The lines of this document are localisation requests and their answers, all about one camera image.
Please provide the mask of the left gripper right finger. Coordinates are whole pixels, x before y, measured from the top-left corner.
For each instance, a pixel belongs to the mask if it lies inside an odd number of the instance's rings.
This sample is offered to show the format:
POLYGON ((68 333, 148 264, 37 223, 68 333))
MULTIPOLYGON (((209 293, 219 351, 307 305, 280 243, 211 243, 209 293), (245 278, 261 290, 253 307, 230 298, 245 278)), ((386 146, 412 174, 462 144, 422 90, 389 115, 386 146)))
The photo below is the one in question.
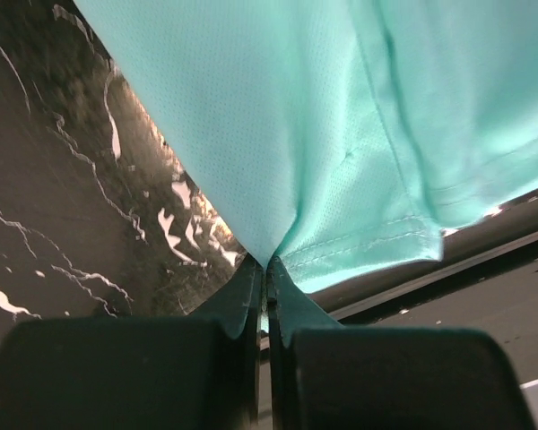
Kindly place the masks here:
POLYGON ((502 348, 467 329, 345 327, 267 268, 277 429, 533 429, 502 348))

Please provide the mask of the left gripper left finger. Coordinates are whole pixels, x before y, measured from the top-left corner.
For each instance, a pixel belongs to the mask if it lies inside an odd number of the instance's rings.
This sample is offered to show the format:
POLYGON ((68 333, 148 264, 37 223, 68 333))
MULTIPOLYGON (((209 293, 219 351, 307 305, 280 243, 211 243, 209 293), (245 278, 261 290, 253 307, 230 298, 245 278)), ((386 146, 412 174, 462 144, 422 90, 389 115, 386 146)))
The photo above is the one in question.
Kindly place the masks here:
POLYGON ((262 267, 180 317, 24 322, 0 345, 0 429, 253 429, 262 267))

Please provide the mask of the teal t shirt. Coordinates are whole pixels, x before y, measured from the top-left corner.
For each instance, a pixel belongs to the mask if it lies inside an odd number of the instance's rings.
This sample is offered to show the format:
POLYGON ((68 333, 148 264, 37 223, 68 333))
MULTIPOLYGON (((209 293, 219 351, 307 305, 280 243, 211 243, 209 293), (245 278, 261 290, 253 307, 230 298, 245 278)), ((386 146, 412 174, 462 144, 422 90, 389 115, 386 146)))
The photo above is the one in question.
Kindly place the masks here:
POLYGON ((312 294, 538 188, 538 1, 81 1, 256 260, 312 294))

